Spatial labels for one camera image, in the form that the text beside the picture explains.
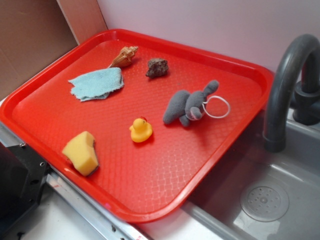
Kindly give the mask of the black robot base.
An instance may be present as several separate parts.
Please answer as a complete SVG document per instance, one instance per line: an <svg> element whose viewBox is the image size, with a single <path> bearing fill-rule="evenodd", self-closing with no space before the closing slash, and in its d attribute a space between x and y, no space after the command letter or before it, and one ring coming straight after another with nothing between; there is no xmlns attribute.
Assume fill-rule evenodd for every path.
<svg viewBox="0 0 320 240"><path fill-rule="evenodd" d="M1 228L39 205L48 168L48 163L29 146L0 145Z"/></svg>

